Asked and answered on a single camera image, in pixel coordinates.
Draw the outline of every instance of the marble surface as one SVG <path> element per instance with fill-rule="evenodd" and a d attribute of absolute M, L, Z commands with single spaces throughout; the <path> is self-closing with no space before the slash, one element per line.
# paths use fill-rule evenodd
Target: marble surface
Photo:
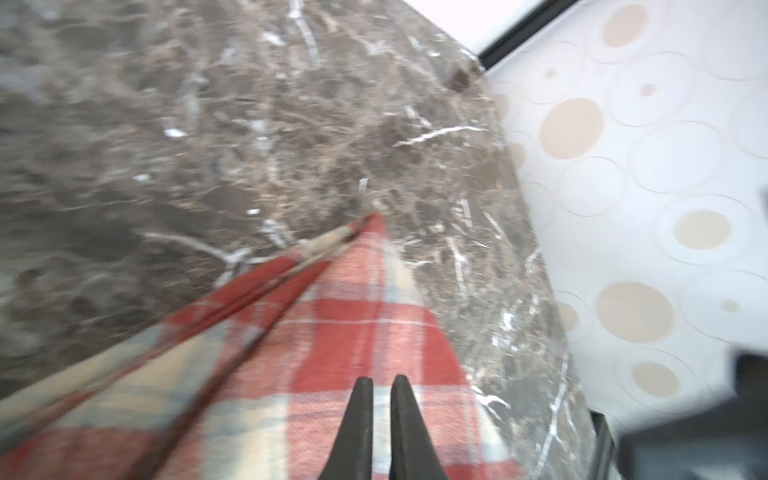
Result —
<path fill-rule="evenodd" d="M 528 477 L 585 478 L 481 76 L 397 0 L 0 3 L 0 395 L 377 210 Z"/>

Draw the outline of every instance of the folded cloth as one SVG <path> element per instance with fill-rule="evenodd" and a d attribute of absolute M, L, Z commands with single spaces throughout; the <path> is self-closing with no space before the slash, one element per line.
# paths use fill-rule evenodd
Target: folded cloth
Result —
<path fill-rule="evenodd" d="M 0 478 L 314 480 L 360 376 L 388 478 L 399 373 L 450 478 L 521 478 L 373 214 L 1 401 Z"/>

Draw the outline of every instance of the red plaid fabric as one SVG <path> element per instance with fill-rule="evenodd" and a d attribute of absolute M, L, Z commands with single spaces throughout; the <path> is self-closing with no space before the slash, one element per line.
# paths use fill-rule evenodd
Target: red plaid fabric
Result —
<path fill-rule="evenodd" d="M 373 378 L 373 478 L 409 377 L 450 478 L 520 478 L 372 215 L 0 402 L 0 478 L 314 480 Z"/>

